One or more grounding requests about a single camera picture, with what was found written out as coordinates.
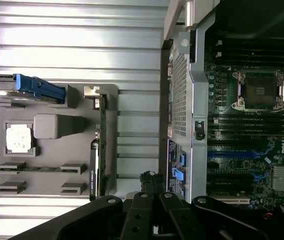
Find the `screw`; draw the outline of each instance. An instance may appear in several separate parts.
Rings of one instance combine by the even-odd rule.
[[[205,204],[206,203],[206,199],[205,198],[200,198],[197,200],[200,204]]]

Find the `green circuit board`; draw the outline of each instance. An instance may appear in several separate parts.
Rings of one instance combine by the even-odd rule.
[[[284,67],[215,56],[206,64],[207,194],[249,209],[284,208]]]

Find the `cpu socket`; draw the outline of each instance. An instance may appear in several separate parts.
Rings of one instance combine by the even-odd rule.
[[[232,108],[244,112],[276,112],[284,108],[284,74],[272,70],[241,70],[232,75],[238,81],[237,101]]]

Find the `circuit board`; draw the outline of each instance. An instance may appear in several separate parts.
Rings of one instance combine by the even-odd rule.
[[[284,208],[284,48],[211,46],[207,195]]]

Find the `ventilation holes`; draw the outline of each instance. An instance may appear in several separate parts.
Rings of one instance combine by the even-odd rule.
[[[187,60],[179,54],[173,63],[173,128],[174,133],[186,136],[186,75]]]

